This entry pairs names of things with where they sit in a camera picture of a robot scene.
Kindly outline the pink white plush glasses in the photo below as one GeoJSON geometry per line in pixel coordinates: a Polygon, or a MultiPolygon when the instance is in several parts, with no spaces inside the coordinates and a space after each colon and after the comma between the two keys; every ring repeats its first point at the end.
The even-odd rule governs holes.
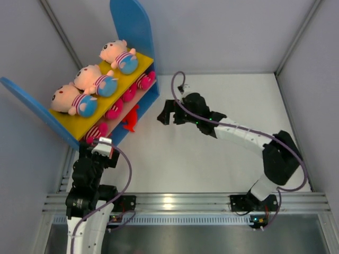
{"type": "Polygon", "coordinates": [[[142,90],[147,90],[156,78],[156,73],[150,71],[149,73],[143,73],[136,81],[137,87],[142,90]]]}
{"type": "Polygon", "coordinates": [[[125,92],[124,94],[121,96],[122,100],[124,102],[129,102],[131,101],[135,94],[136,94],[136,91],[137,91],[137,85],[136,84],[132,84],[125,92]]]}

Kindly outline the pink white plush with glasses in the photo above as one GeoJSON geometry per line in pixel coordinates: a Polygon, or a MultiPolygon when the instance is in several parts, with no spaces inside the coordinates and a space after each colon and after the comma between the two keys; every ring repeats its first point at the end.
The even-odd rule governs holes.
{"type": "Polygon", "coordinates": [[[123,100],[118,99],[104,114],[104,117],[108,120],[116,119],[122,112],[123,100]]]}

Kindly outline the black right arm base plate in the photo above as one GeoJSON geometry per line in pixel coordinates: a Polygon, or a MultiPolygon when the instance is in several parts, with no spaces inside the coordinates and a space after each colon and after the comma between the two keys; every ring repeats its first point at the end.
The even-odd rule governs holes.
{"type": "Polygon", "coordinates": [[[251,212],[252,208],[248,202],[247,195],[230,195],[230,206],[232,212],[251,212]]]}

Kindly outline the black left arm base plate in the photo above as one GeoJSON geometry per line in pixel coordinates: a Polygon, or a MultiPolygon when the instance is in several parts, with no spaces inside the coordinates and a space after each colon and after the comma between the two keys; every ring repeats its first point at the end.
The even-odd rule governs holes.
{"type": "Polygon", "coordinates": [[[114,202],[114,211],[123,213],[130,210],[135,210],[136,195],[122,195],[114,202]]]}

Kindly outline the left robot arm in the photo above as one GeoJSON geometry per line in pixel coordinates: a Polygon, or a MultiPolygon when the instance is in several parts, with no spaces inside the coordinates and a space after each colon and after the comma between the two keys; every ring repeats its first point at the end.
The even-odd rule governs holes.
{"type": "Polygon", "coordinates": [[[115,167],[119,152],[108,138],[82,142],[73,164],[72,187],[67,195],[67,253],[101,253],[111,211],[120,204],[115,186],[102,185],[105,169],[115,167]]]}

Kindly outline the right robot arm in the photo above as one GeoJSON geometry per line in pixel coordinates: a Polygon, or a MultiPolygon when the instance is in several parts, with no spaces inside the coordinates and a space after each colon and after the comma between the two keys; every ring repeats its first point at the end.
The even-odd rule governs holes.
{"type": "Polygon", "coordinates": [[[244,197],[244,205],[251,211],[265,206],[271,193],[284,186],[300,166],[301,155],[288,132],[252,131],[225,114],[210,110],[199,93],[189,93],[178,102],[166,100],[157,120],[168,125],[171,114],[174,124],[195,124],[201,133],[238,144],[263,160],[263,174],[244,197]]]}

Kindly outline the red plush whale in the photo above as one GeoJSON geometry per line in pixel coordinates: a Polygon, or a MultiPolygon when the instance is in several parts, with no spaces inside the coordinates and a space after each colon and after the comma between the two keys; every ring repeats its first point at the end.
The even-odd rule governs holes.
{"type": "Polygon", "coordinates": [[[138,104],[136,104],[122,120],[123,128],[128,130],[129,132],[135,131],[134,127],[138,121],[137,109],[139,109],[138,104]]]}

